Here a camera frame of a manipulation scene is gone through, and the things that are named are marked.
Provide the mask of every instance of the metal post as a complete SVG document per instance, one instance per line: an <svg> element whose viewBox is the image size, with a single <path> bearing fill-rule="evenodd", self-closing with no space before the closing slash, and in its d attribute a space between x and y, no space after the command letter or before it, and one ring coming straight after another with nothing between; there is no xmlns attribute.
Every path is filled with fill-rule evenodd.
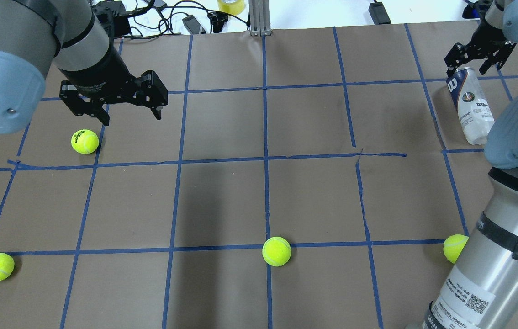
<svg viewBox="0 0 518 329"><path fill-rule="evenodd" d="M271 35L269 0L249 0L251 36Z"/></svg>

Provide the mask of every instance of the black electronic device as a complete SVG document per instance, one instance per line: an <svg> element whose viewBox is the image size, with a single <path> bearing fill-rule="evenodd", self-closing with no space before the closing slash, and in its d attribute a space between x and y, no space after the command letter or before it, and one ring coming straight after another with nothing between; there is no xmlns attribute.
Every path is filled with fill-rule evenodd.
<svg viewBox="0 0 518 329"><path fill-rule="evenodd" d="M182 19L184 26L186 27L186 30L190 32L192 35L203 35L206 33L206 30L202 25L200 25L200 22L194 15L188 15L187 17L184 17Z"/></svg>

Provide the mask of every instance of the grid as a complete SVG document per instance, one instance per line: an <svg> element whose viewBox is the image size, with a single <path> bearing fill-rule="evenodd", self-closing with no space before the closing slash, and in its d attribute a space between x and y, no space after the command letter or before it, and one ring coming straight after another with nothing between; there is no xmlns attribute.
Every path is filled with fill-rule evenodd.
<svg viewBox="0 0 518 329"><path fill-rule="evenodd" d="M182 173L182 165L184 164L195 164L195 163L221 163L221 162L263 162L264 163L264 181L265 181L265 238L271 237L271 229L270 229L270 163L273 161L280 160L290 160L290 159L325 159L325 158L358 158L361 157L407 157L405 153L379 153L379 154L371 154L366 152L352 152L352 153L339 153L339 154L306 154L306 155L296 155L296 156L270 156L269 148L268 148L268 91L269 90L277 90L277 89L291 89L291 88L317 88L317 87L342 87L344 92L344 102L345 109L347 112L347 119L349 123L349 134L350 140L353 147L358 145L357 140L355 140L354 136L354 127L351 116L351 108L349 104L349 90L348 86L351 85L374 85L374 84L403 84L403 83L421 83L423 86L424 95L426 96L426 101L428 103L428 107L430 109L430 114L432 115L432 119L434 121L436 127L437 138L442 147L442 156L444 159L445 166L447 168L447 173L449 175L449 181L451 183L451 188L453 190L453 195L455 197L455 203L458 209L458 214L460 215L460 224L462 229L466 235L469 233L469 229L466 225L466 219L464 217L464 213L462 211L462 205L460 202L460 196L458 195L458 189L455 182L455 177L453 175L451 164L449 161L448 154L459 154L459 153L473 153L473 152L483 152L483 149L448 149L445 147L445 143L440 131L440 125L438 119L436 117L436 112L434 110L433 103L430 98L430 93L428 91L427 83L443 81L443 79L426 79L424 77L424 73L422 71L422 66L420 65L420 60L418 58L418 53L416 52L416 48L411 36L411 32L409 30L409 25L405 24L405 31L407 32L407 37L409 40L409 44L411 46L411 52L413 53L414 60L417 66L418 74L420 79L413 80L388 80L388 81L347 81L345 77L345 69L343 64L343 54L341 51L341 45L338 41L337 29L332 28L332 35L330 37L334 38L334 43L336 44L336 51L338 53L338 64L341 72L341 83L329 83L329 84L302 84L302 85L268 85L267 83L267 45L265 36L262 39L262 61L263 61L263 85L258 87L244 87L244 88L223 88L223 89L206 89L206 90L190 90L189 82L190 82L190 63L192 60L192 43L193 37L190 36L189 46L188 46L188 64L186 69L186 80L184 90L182 91L171 91L170 94L178 94L184 96L184 104L182 110L182 123L181 123L181 133L180 133L180 151L177 160L170 160L165 162L130 162L130 163L100 163L100 149L96 151L96 157L94 160L94 164L81 165L81 166L31 166L25 163L21 163L19 161L9 160L8 163L12 165L12 167L0 167L0 171L6 171L11 173L11 177L9 179L9 183L6 186L4 197L2 202L0 203L0 218L2 215L2 210L5 205L5 201L9 195L10 188L14 181L15 176L18 172L21 171L32 171L32 170L77 170L77 169L92 169L92 175L90 177L90 185L88 187L88 191L86 192L86 202L84 206L84 212L82 214L82 222L81 227L78 233L77 245L74 250L29 250L29 251L21 251L21 252L10 252L13 255L73 255L73 267L69 277L69 285L67 289L67 294L64 302L64 307L62 311L62 319L60 323L60 328L63 329L66 322L67 310L69 307L69 300L71 296L71 292L74 285L75 272L77 269L78 257L80 255L98 255L98 254L128 254L128 253L154 253L154 252L163 252L167 253L169 256L169 260L167 263L167 278L165 283L165 296L164 296L164 308L163 308L163 322L161 324L162 328L167 327L167 319L169 313L169 298L170 298L170 286L172 282L172 268L173 268L173 258L175 252L191 252L191 251L201 251L201 250L237 250L237 249L260 249L262 245L260 244L248 244L248 245L215 245L215 246L187 246L187 247L177 247L175 246L175 232L176 232L176 222L177 222L177 214L178 214L178 198L180 195L180 178ZM119 53L123 50L123 41L119 46ZM503 75L502 72L498 72L496 77L480 77L481 80L500 80L505 88L505 92L509 100L512 100L511 93L506 84L508 79L518 79L518 75ZM185 138L185 127L186 127L186 108L188 105L188 96L190 94L198 94L204 92L230 92L230 91L250 91L250 90L262 90L263 91L263 130L264 130L264 156L263 157L251 157L251 158L225 158L225 159L203 159L203 160L184 160L184 138ZM57 98L44 98L42 101L54 101ZM21 143L19 145L19 149L17 151L17 156L21 155L23 150L23 146L26 141L27 133L29 131L29 126L25 129L23 133L23 137L21 138ZM100 139L104 137L105 127L102 127L100 130ZM173 208L173 216L172 216L172 225L171 225L171 240L168 248L136 248L136 249L82 249L81 242L84 233L86 215L88 213L88 209L90 206L90 198L92 194L92 188L94 185L96 173L98 169L104 167L125 167L125 166L154 166L154 165L175 165L177 166L177 177L175 182L175 193L174 193L174 208ZM381 301L380 301L380 293L378 287L378 280L375 270L375 258L373 254L373 246L383 246L383 245L422 245L422 244L441 244L443 243L442 239L412 239L412 240L373 240L370 236L370 230L367 223L366 216L366 204L363 200L363 196L366 191L363 188L363 177L361 175L361 166L359 161L355 164L355 179L357 181L359 187L359 201L361 204L361 212L363 215L363 226L365 229L365 240L364 241L338 241L338 242L303 242L303 243L294 243L291 244L292 248L314 248L314 247L335 247L335 246L366 246L368 248L368 260L370 265L370 275L372 279L372 288L374 293L374 301L376 308L376 317L378 321L378 326L382 329L385 328L383 315L381 311ZM265 267L265 275L267 277L267 314L268 314L268 327L273 328L273 311L272 311L272 289L271 289L271 267Z"/></svg>

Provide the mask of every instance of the sticker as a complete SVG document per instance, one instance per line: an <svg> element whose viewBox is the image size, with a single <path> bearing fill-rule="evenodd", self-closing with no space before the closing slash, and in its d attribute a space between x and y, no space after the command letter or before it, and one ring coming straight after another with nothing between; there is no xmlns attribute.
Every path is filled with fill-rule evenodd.
<svg viewBox="0 0 518 329"><path fill-rule="evenodd" d="M480 329L459 316L441 296L434 302L432 313L446 329Z"/></svg>
<svg viewBox="0 0 518 329"><path fill-rule="evenodd" d="M440 297L460 318L471 323L480 323L495 295L468 279L457 266L449 273Z"/></svg>
<svg viewBox="0 0 518 329"><path fill-rule="evenodd" d="M465 103L470 103L474 100L474 94L472 94L472 92L466 92L464 95L462 95L462 100L465 102Z"/></svg>

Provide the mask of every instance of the qr code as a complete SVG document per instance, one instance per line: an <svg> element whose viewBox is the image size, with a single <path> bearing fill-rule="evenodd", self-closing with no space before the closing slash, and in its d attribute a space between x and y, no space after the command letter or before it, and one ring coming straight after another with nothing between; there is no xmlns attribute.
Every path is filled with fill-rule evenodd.
<svg viewBox="0 0 518 329"><path fill-rule="evenodd" d="M488 306L488 302L482 300L474 295L470 296L470 299L466 302L466 307L470 308L478 314L484 313L485 308Z"/></svg>

